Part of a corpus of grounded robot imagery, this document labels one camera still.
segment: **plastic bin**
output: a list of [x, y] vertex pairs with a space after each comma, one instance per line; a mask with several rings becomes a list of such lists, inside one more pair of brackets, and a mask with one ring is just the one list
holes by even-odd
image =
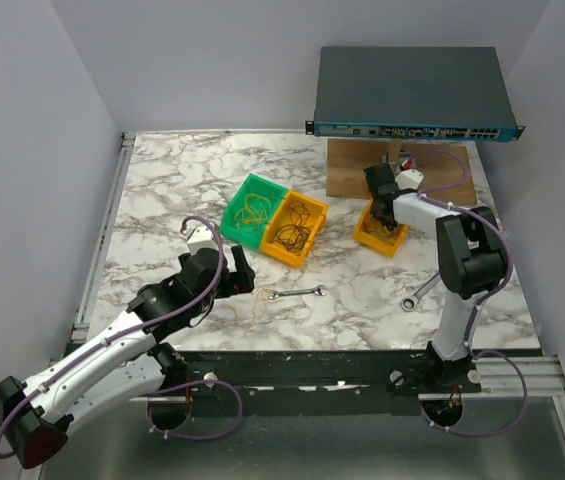
[[238, 193], [224, 209], [220, 232], [257, 250], [268, 222], [287, 191], [288, 189], [276, 183], [249, 174]]
[[[308, 211], [308, 217], [302, 221], [302, 225], [310, 230], [308, 239], [306, 239], [304, 246], [301, 250], [289, 251], [281, 241], [283, 233], [281, 229], [293, 225], [294, 220], [297, 222], [297, 213], [293, 212], [294, 206], [303, 205]], [[326, 220], [326, 211], [329, 206], [306, 197], [301, 193], [294, 190], [289, 190], [284, 201], [275, 212], [275, 215], [269, 222], [269, 225], [264, 231], [262, 243], [260, 244], [260, 251], [277, 258], [278, 260], [291, 265], [292, 267], [299, 268], [302, 266], [304, 259], [313, 248], [313, 241], [315, 235], [322, 230]], [[284, 238], [289, 238], [288, 229], [284, 234]]]
[[353, 238], [373, 250], [392, 257], [409, 233], [409, 227], [398, 225], [393, 232], [389, 232], [379, 220], [371, 216], [372, 204], [373, 201], [370, 201], [364, 208], [353, 231]]

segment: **silver wrench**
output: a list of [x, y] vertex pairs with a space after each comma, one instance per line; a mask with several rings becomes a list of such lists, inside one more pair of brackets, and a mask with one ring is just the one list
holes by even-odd
[[402, 310], [404, 310], [405, 312], [412, 312], [413, 310], [415, 310], [415, 307], [418, 306], [418, 303], [420, 302], [420, 300], [422, 300], [422, 297], [424, 297], [424, 295], [429, 293], [429, 290], [435, 287], [435, 285], [439, 281], [440, 281], [440, 272], [436, 273], [431, 278], [429, 278], [426, 282], [420, 285], [413, 295], [404, 297], [400, 302], [400, 306], [402, 307]]
[[318, 285], [315, 288], [305, 288], [304, 290], [287, 290], [285, 292], [278, 292], [271, 290], [266, 296], [269, 300], [277, 300], [280, 297], [292, 297], [294, 295], [317, 295], [323, 297], [326, 295], [327, 288], [324, 285]]

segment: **wall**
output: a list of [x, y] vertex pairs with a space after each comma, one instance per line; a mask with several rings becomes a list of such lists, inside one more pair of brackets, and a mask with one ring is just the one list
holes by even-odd
[[540, 339], [565, 368], [565, 0], [554, 0], [507, 78], [517, 144], [483, 161]]
[[323, 45], [497, 47], [548, 0], [52, 0], [125, 130], [303, 128]]
[[48, 1], [0, 1], [0, 380], [66, 342], [119, 145]]

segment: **orange bin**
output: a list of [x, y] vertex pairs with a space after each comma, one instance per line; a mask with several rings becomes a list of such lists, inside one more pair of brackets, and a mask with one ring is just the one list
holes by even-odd
[[313, 248], [315, 235], [324, 226], [328, 209], [325, 203], [289, 190], [264, 230], [260, 251], [292, 267], [301, 267]]
[[389, 232], [379, 220], [371, 216], [372, 204], [373, 201], [370, 201], [364, 208], [353, 231], [353, 238], [373, 250], [392, 257], [409, 233], [409, 227], [398, 225], [393, 232]]

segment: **white marble surface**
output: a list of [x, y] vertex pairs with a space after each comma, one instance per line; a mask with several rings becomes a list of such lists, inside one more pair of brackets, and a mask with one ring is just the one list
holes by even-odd
[[[466, 146], [480, 203], [493, 207], [477, 150], [472, 143]], [[406, 313], [399, 305], [436, 271], [434, 242], [411, 232], [389, 258], [353, 240], [366, 201], [326, 197], [326, 140], [300, 133], [139, 135], [89, 336], [115, 318], [143, 284], [178, 269], [177, 257], [186, 251], [178, 233], [182, 218], [196, 213], [219, 224], [250, 172], [329, 204], [325, 227], [301, 269], [247, 250], [256, 286], [287, 290], [325, 284], [328, 295], [270, 304], [266, 314], [247, 326], [236, 323], [229, 306], [248, 317], [253, 296], [218, 301], [199, 326], [174, 334], [171, 343], [207, 350], [423, 348], [439, 322], [443, 285], [415, 312]], [[487, 303], [474, 345], [538, 346], [517, 278]]]

